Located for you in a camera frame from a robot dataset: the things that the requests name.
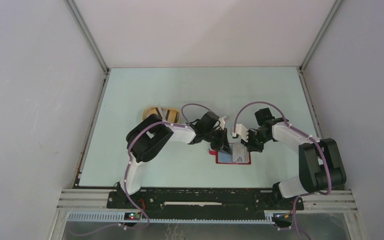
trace white wall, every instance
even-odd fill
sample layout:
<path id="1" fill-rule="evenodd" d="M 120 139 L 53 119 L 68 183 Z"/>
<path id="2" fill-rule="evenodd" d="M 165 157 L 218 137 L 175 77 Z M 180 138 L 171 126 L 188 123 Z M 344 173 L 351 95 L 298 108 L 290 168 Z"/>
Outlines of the white wall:
<path id="1" fill-rule="evenodd" d="M 384 239 L 384 1 L 346 0 L 306 76 L 366 230 Z"/>
<path id="2" fill-rule="evenodd" d="M 109 67 L 298 66 L 334 0 L 76 0 Z"/>
<path id="3" fill-rule="evenodd" d="M 0 0 L 0 239 L 45 239 L 102 81 L 63 0 Z"/>

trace white tabletop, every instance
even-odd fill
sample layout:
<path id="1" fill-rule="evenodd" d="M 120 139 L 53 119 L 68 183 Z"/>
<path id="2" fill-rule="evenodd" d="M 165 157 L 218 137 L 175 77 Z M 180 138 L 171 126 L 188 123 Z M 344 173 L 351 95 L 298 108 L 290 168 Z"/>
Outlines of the white tabletop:
<path id="1" fill-rule="evenodd" d="M 129 159 L 126 135 L 140 123 L 148 106 L 180 109 L 187 103 L 199 103 L 219 116 L 230 116 L 226 126 L 230 132 L 238 111 L 254 101 L 276 105 L 294 126 L 315 135 L 295 67 L 113 68 L 79 185 L 109 187 L 123 177 Z M 238 123 L 257 128 L 254 113 L 265 107 L 248 107 Z M 205 112 L 197 106 L 185 108 L 191 121 Z M 271 112 L 280 117 L 273 108 Z M 239 140 L 229 136 L 229 141 Z M 251 153 L 250 165 L 216 164 L 215 157 L 208 154 L 209 146 L 204 141 L 167 143 L 150 161 L 142 186 L 269 188 L 298 174 L 298 155 L 280 142 L 268 142 L 262 153 Z"/>

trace light blue table surface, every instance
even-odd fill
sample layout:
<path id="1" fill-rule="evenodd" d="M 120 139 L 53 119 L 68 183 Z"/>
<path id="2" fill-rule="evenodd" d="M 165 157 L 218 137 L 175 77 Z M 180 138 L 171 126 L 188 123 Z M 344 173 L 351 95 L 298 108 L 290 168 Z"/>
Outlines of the light blue table surface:
<path id="1" fill-rule="evenodd" d="M 254 101 L 276 105 L 294 126 L 316 135 L 295 67 L 113 68 L 79 185 L 109 187 L 123 178 L 129 159 L 126 135 L 140 123 L 148 106 L 180 109 L 199 103 L 219 116 L 230 116 L 231 132 L 238 111 Z M 238 123 L 257 128 L 254 113 L 265 107 L 248 107 Z M 197 106 L 185 108 L 191 121 L 205 112 Z M 280 117 L 273 108 L 271 112 Z M 229 141 L 239 140 L 229 136 Z M 251 153 L 251 165 L 216 164 L 209 146 L 169 142 L 148 164 L 142 186 L 269 188 L 298 174 L 298 155 L 280 142 L 268 142 L 262 153 Z"/>

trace white panel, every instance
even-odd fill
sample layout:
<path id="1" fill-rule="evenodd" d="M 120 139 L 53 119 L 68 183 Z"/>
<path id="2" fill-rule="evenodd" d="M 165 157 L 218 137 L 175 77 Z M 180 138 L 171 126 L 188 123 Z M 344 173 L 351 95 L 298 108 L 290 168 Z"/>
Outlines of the white panel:
<path id="1" fill-rule="evenodd" d="M 275 104 L 294 126 L 315 135 L 295 67 L 113 68 L 80 185 L 112 187 L 123 178 L 129 160 L 126 135 L 141 122 L 142 111 L 148 106 L 180 109 L 187 103 L 200 103 L 219 116 L 230 116 L 226 127 L 232 129 L 238 111 L 254 101 Z M 266 107 L 248 107 L 238 122 L 257 128 L 254 113 Z M 184 112 L 195 120 L 206 111 L 188 106 Z M 298 174 L 298 155 L 281 142 L 266 143 L 263 153 L 252 152 L 251 165 L 216 164 L 209 147 L 205 141 L 194 145 L 168 142 L 147 163 L 142 186 L 259 188 Z"/>
<path id="2" fill-rule="evenodd" d="M 76 0 L 109 67 L 298 66 L 334 0 Z"/>
<path id="3" fill-rule="evenodd" d="M 62 0 L 0 0 L 0 240 L 46 239 L 103 73 Z"/>
<path id="4" fill-rule="evenodd" d="M 346 0 L 306 76 L 368 235 L 384 239 L 384 0 Z"/>

